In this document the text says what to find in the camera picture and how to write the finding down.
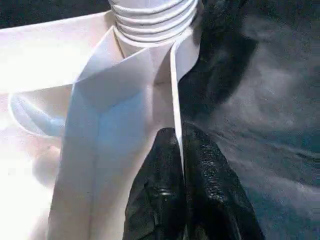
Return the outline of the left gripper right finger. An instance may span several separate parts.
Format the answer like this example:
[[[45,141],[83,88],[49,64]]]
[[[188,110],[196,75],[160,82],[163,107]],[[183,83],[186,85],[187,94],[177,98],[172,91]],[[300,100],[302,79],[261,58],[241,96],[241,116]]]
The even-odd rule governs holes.
[[[252,204],[214,140],[184,123],[182,143],[188,239],[263,240]]]

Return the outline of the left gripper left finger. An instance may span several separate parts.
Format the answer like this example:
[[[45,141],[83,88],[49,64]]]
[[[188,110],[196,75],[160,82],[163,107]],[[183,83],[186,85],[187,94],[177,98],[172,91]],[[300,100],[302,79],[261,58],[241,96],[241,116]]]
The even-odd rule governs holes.
[[[127,205],[124,240],[181,240],[186,191],[175,130],[160,129],[135,176]]]

